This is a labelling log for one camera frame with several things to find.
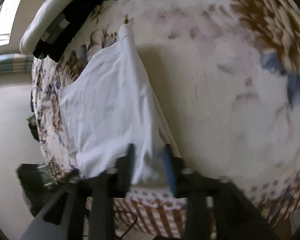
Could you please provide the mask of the white t-shirt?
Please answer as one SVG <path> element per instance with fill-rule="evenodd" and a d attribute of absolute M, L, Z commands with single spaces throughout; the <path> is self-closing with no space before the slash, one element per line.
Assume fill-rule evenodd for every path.
<path fill-rule="evenodd" d="M 179 150 L 138 55 L 131 26 L 121 25 L 118 41 L 99 50 L 58 97 L 69 150 L 84 178 L 113 167 L 133 144 L 132 184 L 166 185 L 162 152 L 166 145 L 174 153 Z"/>

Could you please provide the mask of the dark folded clothes stack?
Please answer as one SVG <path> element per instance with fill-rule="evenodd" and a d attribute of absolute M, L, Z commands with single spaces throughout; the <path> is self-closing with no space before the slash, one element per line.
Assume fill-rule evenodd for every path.
<path fill-rule="evenodd" d="M 70 2 L 43 33 L 33 52 L 34 57 L 44 59 L 48 56 L 58 62 L 91 12 L 104 1 L 107 0 L 73 0 Z"/>

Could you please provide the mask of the left green curtain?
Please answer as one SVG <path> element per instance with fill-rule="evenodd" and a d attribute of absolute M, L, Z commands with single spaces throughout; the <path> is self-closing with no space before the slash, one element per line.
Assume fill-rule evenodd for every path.
<path fill-rule="evenodd" d="M 23 54 L 0 55 L 0 74 L 28 72 L 32 69 L 33 56 Z"/>

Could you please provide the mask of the floral bed blanket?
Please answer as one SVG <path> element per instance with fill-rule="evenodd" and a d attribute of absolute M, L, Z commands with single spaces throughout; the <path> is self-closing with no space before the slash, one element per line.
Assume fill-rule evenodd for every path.
<path fill-rule="evenodd" d="M 300 9 L 294 0 L 107 0 L 56 62 L 34 57 L 32 100 L 52 178 L 72 170 L 59 90 L 132 27 L 187 168 L 232 182 L 273 227 L 300 208 Z M 183 239 L 186 199 L 131 185 L 114 198 L 116 239 Z"/>

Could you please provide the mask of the window with metal bars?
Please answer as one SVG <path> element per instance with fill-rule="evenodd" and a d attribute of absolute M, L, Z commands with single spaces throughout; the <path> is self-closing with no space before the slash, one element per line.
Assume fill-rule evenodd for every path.
<path fill-rule="evenodd" d="M 0 5 L 0 46 L 10 42 L 13 22 L 21 0 L 4 0 Z"/>

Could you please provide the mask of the folded white garment on stack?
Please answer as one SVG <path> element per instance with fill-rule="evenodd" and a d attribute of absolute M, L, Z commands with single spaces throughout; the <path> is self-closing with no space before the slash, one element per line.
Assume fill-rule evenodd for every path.
<path fill-rule="evenodd" d="M 32 54 L 48 26 L 73 0 L 45 0 L 37 11 L 33 21 L 23 34 L 19 49 L 24 55 Z"/>

